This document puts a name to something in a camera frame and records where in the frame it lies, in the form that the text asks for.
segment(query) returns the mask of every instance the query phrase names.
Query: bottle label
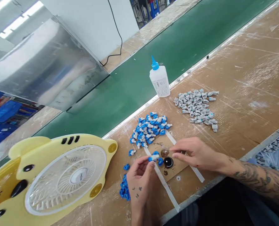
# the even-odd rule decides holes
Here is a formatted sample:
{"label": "bottle label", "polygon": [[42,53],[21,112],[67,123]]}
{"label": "bottle label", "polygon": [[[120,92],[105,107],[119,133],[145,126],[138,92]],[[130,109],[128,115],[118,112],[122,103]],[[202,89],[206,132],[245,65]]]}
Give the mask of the bottle label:
{"label": "bottle label", "polygon": [[152,82],[154,89],[159,97],[168,96],[170,89],[166,78],[155,80]]}

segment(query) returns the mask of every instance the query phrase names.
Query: fan grille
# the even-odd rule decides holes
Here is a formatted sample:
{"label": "fan grille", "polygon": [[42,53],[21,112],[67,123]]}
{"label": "fan grille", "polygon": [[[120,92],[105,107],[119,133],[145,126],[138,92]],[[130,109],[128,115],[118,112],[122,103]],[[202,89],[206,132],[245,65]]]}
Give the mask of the fan grille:
{"label": "fan grille", "polygon": [[30,185],[25,196],[27,211],[44,216],[72,205],[95,185],[105,164],[105,151],[96,145],[84,145],[62,154]]}

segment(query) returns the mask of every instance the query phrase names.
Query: stainless steel hood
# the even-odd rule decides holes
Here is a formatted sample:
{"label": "stainless steel hood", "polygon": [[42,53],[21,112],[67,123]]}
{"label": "stainless steel hood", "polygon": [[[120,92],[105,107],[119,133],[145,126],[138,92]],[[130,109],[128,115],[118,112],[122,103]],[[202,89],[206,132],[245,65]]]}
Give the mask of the stainless steel hood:
{"label": "stainless steel hood", "polygon": [[62,111],[108,75],[54,17],[0,58],[0,91]]}

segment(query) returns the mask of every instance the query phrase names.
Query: black cable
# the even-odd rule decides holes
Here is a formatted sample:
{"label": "black cable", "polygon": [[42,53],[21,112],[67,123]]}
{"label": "black cable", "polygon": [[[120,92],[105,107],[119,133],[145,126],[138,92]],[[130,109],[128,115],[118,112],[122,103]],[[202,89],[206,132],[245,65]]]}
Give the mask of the black cable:
{"label": "black cable", "polygon": [[[117,23],[115,22],[115,18],[114,18],[113,11],[112,11],[112,8],[111,8],[111,5],[110,5],[109,0],[108,0],[108,3],[109,3],[109,6],[110,6],[110,9],[111,9],[111,13],[112,13],[112,17],[113,17],[113,20],[114,20],[114,23],[115,23],[115,27],[117,28],[117,31],[118,31]],[[107,57],[107,61],[106,61],[106,63],[105,63],[105,64],[102,64],[102,63],[101,63],[101,61],[100,61],[100,63],[101,63],[101,65],[102,65],[102,66],[105,66],[105,65],[108,63],[108,59],[109,59],[109,57],[113,57],[113,56],[120,56],[120,55],[122,54],[123,39],[122,39],[121,34],[120,34],[120,32],[119,32],[119,31],[118,31],[118,35],[119,35],[119,36],[120,36],[120,38],[121,38],[121,49],[120,49],[120,54],[113,54],[113,55],[109,55],[109,56]]]}

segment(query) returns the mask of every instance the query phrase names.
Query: tattooed forearm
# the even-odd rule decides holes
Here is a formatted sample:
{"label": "tattooed forearm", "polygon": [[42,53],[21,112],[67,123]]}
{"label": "tattooed forearm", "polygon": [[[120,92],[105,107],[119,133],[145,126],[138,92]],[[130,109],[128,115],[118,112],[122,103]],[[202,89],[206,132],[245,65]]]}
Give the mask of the tattooed forearm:
{"label": "tattooed forearm", "polygon": [[235,161],[235,164],[239,167],[230,177],[279,203],[278,171],[242,161]]}

